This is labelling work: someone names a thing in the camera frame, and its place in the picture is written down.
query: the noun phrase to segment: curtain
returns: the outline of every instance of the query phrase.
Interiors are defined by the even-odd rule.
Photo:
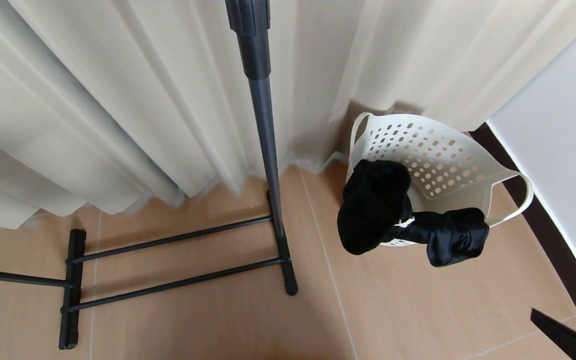
[[[270,0],[277,155],[313,171],[360,111],[458,130],[576,37],[574,0]],[[0,227],[264,177],[223,0],[0,0]]]

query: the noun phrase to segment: black garment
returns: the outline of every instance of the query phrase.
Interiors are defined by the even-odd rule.
[[[343,248],[361,255],[392,239],[427,244],[430,264],[441,267],[482,253],[489,226],[476,207],[444,214],[412,212],[406,166],[393,161],[361,160],[343,188],[337,228]],[[407,227],[394,224],[414,216]]]

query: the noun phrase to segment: tile floor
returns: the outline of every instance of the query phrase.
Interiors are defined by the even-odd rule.
[[[526,221],[490,232],[477,259],[433,268],[425,248],[342,248],[336,227],[345,164],[281,178],[299,293],[279,265],[80,312],[79,343],[58,350],[62,290],[0,282],[0,359],[464,360],[566,359],[530,322],[531,308],[576,329],[576,308]],[[493,211],[514,207],[503,187]],[[267,214],[265,184],[239,196],[216,187],[179,209],[158,200],[134,214],[88,206],[0,231],[0,271],[63,278],[68,233],[87,253]],[[84,301],[276,256],[270,223],[86,263]]]

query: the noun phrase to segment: white plastic basket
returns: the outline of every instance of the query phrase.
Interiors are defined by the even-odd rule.
[[[357,130],[367,118],[359,139]],[[521,214],[533,201],[533,184],[522,173],[502,166],[477,141],[438,121],[414,114],[375,116],[364,112],[354,121],[346,181],[361,159],[390,160],[405,164],[413,186],[408,196],[414,212],[437,212],[479,208],[490,227]],[[526,198],[521,206],[498,218],[489,218],[492,188],[521,176]],[[382,246],[407,246],[411,241],[394,239]]]

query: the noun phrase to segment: dark brown baseboard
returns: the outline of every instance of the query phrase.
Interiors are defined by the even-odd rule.
[[[505,148],[486,124],[471,132],[470,135],[501,165],[508,169],[519,171],[515,162],[510,158]],[[503,185],[510,193],[510,196],[512,196],[514,202],[517,203],[517,206],[519,206],[526,196],[524,181],[519,177],[515,177],[506,180]],[[568,244],[566,244],[562,233],[555,226],[553,219],[548,215],[537,196],[523,212],[523,217],[528,222],[537,240],[539,240],[541,247],[546,252],[548,259],[570,295],[574,306],[576,306],[576,259]]]

